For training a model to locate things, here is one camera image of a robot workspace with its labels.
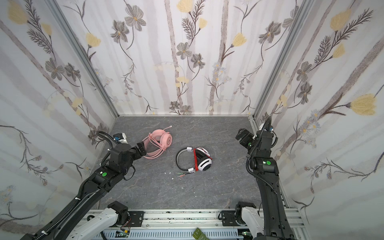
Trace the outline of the pink headset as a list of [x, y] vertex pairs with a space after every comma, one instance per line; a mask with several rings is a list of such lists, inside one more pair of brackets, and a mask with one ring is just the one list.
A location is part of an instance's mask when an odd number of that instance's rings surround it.
[[[146, 159], [153, 160], [158, 158], [167, 150], [167, 148], [171, 146], [173, 137], [170, 132], [167, 131], [171, 127], [172, 126], [155, 130], [152, 133], [149, 133], [148, 136], [143, 139], [147, 151], [147, 154], [144, 156]], [[147, 148], [150, 145], [157, 147], [158, 149], [153, 152], [149, 152]]]

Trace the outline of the white black headset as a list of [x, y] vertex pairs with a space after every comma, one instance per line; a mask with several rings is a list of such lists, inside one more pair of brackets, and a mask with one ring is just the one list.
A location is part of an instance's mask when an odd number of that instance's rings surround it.
[[[185, 152], [190, 152], [194, 154], [194, 166], [192, 168], [183, 169], [179, 165], [179, 158], [181, 154]], [[185, 175], [192, 174], [198, 171], [202, 171], [202, 172], [207, 171], [212, 166], [212, 163], [213, 163], [213, 159], [211, 158], [211, 155], [205, 148], [202, 148], [202, 147], [198, 147], [198, 148], [186, 147], [184, 149], [181, 149], [176, 155], [176, 165], [178, 169], [181, 170]]]

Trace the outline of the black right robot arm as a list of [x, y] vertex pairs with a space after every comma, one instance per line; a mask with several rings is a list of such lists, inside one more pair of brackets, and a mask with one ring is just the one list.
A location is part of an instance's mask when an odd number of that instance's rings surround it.
[[256, 179], [263, 207], [263, 218], [251, 203], [239, 202], [235, 208], [238, 225], [246, 226], [254, 240], [294, 240], [281, 195], [277, 162], [271, 157], [271, 148], [277, 140], [272, 117], [265, 120], [256, 134], [239, 129], [236, 140], [248, 151], [246, 170]]

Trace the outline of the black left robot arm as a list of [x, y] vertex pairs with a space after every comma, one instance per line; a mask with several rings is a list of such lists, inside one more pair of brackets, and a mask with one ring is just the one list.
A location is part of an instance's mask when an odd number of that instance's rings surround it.
[[51, 222], [35, 234], [25, 234], [23, 240], [65, 240], [91, 207], [126, 179], [133, 162], [147, 154], [143, 141], [132, 147], [124, 134], [110, 136], [97, 131], [96, 135], [109, 144], [100, 167], [84, 180], [75, 198]]

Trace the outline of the green circuit board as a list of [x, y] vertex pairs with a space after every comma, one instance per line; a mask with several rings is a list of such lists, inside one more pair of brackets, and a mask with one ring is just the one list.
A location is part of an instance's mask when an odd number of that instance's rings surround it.
[[209, 240], [209, 238], [202, 232], [201, 229], [196, 228], [193, 232], [193, 238], [195, 240]]

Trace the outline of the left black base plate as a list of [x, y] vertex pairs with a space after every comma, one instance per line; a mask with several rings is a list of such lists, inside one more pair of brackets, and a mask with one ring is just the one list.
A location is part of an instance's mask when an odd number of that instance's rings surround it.
[[140, 228], [144, 220], [144, 214], [144, 211], [129, 211], [130, 219], [127, 226], [130, 228]]

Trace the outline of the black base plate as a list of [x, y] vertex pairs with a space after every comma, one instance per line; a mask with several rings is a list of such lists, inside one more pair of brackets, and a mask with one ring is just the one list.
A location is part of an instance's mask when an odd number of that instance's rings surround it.
[[130, 219], [127, 226], [130, 228], [140, 228], [144, 220], [144, 214], [144, 211], [129, 211]]
[[221, 211], [218, 215], [218, 220], [222, 222], [223, 227], [238, 227], [240, 226], [236, 219], [236, 212], [231, 210]]

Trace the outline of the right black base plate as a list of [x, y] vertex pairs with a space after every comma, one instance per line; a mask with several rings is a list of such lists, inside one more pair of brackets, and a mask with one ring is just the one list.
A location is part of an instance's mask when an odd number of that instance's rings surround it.
[[236, 212], [231, 210], [221, 211], [218, 215], [218, 220], [222, 222], [223, 227], [238, 227], [240, 226], [236, 219]]

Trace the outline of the aluminium mounting rail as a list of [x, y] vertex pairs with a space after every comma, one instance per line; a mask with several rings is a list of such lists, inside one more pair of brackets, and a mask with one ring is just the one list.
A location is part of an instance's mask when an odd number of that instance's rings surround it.
[[112, 209], [89, 211], [72, 230], [67, 240], [194, 240], [196, 228], [209, 240], [245, 240], [251, 232], [246, 226], [223, 227], [218, 215], [224, 210], [141, 210], [144, 220], [140, 228], [118, 224]]

